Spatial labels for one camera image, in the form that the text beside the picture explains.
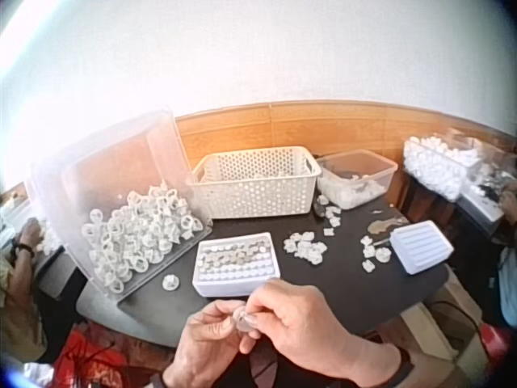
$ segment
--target white tray with slots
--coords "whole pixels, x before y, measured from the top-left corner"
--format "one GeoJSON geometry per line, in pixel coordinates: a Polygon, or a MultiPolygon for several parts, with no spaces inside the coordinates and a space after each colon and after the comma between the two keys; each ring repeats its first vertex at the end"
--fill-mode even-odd
{"type": "Polygon", "coordinates": [[[239,297],[274,277],[280,269],[271,234],[249,234],[200,242],[192,284],[203,297],[239,297]]]}
{"type": "Polygon", "coordinates": [[[397,228],[389,241],[410,275],[434,267],[454,251],[433,221],[397,228]]]}

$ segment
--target white wall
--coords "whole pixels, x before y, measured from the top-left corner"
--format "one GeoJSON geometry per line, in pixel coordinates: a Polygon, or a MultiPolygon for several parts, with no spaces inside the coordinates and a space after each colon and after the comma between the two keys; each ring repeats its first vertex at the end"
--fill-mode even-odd
{"type": "Polygon", "coordinates": [[[490,0],[66,0],[2,80],[0,183],[166,105],[380,101],[513,133],[516,58],[490,0]]]}

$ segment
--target fingernail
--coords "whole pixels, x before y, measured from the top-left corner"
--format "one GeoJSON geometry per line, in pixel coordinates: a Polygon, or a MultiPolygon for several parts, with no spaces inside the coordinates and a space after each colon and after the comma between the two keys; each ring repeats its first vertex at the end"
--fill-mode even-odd
{"type": "Polygon", "coordinates": [[[246,314],[244,315],[244,321],[250,325],[251,327],[253,327],[254,329],[257,328],[257,319],[254,315],[252,314],[246,314]]]}

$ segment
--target hand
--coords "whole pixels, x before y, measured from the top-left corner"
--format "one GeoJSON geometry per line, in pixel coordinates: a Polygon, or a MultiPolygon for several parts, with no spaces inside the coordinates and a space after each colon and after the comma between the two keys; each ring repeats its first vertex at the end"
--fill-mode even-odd
{"type": "Polygon", "coordinates": [[[19,242],[30,246],[32,249],[36,248],[41,241],[41,226],[35,218],[29,218],[22,228],[19,242]]]}
{"type": "Polygon", "coordinates": [[[502,191],[513,192],[514,194],[517,194],[517,180],[511,179],[508,182],[506,182],[502,188],[502,191]]]}
{"type": "Polygon", "coordinates": [[[239,350],[251,352],[260,334],[237,331],[232,313],[241,306],[242,301],[218,300],[189,317],[174,362],[163,374],[168,387],[211,386],[239,350]]]}
{"type": "Polygon", "coordinates": [[[360,339],[341,326],[313,286],[269,280],[251,294],[246,312],[254,317],[248,322],[301,368],[346,377],[358,357],[360,339]]]}
{"type": "Polygon", "coordinates": [[[504,212],[506,219],[511,225],[517,222],[517,197],[513,192],[502,192],[499,198],[499,207],[504,212]]]}

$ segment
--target white storage basket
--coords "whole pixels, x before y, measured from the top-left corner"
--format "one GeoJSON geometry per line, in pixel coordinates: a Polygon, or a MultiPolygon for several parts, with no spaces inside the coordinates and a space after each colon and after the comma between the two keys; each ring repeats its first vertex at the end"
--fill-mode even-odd
{"type": "Polygon", "coordinates": [[[308,213],[321,169],[304,147],[210,154],[194,169],[192,186],[212,218],[308,213]]]}

